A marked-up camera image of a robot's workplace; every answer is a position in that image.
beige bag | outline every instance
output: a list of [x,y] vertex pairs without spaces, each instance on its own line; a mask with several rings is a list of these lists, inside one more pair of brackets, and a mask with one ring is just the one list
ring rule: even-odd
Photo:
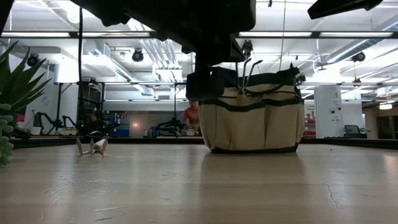
[[304,132],[298,72],[254,75],[243,93],[238,79],[226,75],[224,95],[199,104],[206,145],[213,152],[295,152]]

red shirt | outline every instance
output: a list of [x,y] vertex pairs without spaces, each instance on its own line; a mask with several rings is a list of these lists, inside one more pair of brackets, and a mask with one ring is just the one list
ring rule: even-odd
[[193,128],[199,127],[199,109],[193,109],[191,107],[184,111],[184,120],[189,119],[189,123]]
[[17,118],[17,123],[18,123],[18,122],[22,122],[22,121],[25,121],[25,116],[22,115],[22,114],[19,114],[19,115],[18,115],[18,118]]

green leaf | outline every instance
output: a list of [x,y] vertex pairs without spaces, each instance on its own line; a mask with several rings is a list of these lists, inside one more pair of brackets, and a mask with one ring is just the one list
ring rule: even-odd
[[31,80],[33,78],[33,76],[37,73],[40,66],[42,66],[42,64],[44,62],[45,62],[45,60],[42,60],[41,62],[37,63],[32,68],[30,68],[26,71],[23,71],[22,73],[15,73],[15,74],[11,75],[11,78],[6,83],[6,86],[2,90],[2,93],[7,95],[7,94],[10,94],[15,89],[20,90],[21,88],[24,88],[28,84],[29,80]]
[[8,55],[0,63],[0,91],[3,91],[7,81],[11,78],[10,64]]
[[8,54],[13,50],[13,48],[17,44],[18,44],[18,41],[13,43],[2,55],[0,55],[0,62],[2,62],[8,56]]
[[24,71],[24,69],[26,67],[27,59],[29,58],[29,52],[30,52],[30,48],[27,49],[24,59],[22,59],[20,64],[14,69],[14,71],[12,71],[11,75],[19,75],[21,72]]
[[12,106],[11,111],[19,111],[20,109],[24,108],[26,105],[29,103],[33,102],[36,100],[38,97],[42,96],[44,94],[43,91],[40,91],[36,93],[36,95],[30,97],[30,98],[25,98],[21,100],[20,102],[16,103],[14,106]]
[[[39,77],[37,77],[35,80],[31,81],[27,85],[24,85],[24,86],[20,87],[19,89],[15,89],[14,91],[10,92],[9,94],[7,94],[6,96],[4,96],[2,98],[3,101],[12,106],[12,105],[18,103],[19,101],[21,101],[22,99],[24,99],[26,97],[33,96],[39,90],[37,88],[34,89],[34,90],[32,90],[32,89],[38,84],[38,82],[41,80],[41,78],[44,75],[45,75],[45,73],[41,74]],[[45,81],[39,87],[43,88],[45,86],[45,84],[47,84],[50,80],[51,79]]]
[[30,69],[27,69],[23,71],[19,76],[20,79],[18,79],[18,82],[16,84],[16,88],[23,87],[24,85],[28,84],[29,81],[34,77],[34,75],[39,71],[40,67],[43,65],[45,62],[45,59],[37,63],[35,66],[31,67]]

ceiling light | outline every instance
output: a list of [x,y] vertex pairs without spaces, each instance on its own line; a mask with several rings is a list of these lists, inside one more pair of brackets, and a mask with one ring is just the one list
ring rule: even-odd
[[83,37],[150,37],[149,32],[84,32]]
[[108,101],[108,102],[126,102],[126,101],[129,101],[129,100],[105,100],[105,101]]
[[105,85],[131,85],[131,83],[129,83],[129,82],[126,82],[126,83],[114,82],[114,83],[105,83]]
[[138,82],[138,85],[174,85],[172,82]]
[[321,32],[320,37],[390,37],[392,32]]
[[155,99],[153,99],[153,100],[131,100],[131,101],[147,102],[147,101],[156,101],[156,100],[155,100]]
[[260,31],[250,31],[250,32],[240,32],[240,37],[309,37],[311,32],[260,32]]
[[68,32],[3,32],[1,37],[70,37]]
[[379,109],[380,109],[380,110],[389,110],[389,109],[392,109],[392,104],[390,104],[390,103],[380,104]]

table surface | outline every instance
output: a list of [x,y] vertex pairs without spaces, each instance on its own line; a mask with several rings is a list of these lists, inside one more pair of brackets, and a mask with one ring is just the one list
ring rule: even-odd
[[1,223],[397,223],[398,151],[300,145],[219,155],[202,145],[15,150]]

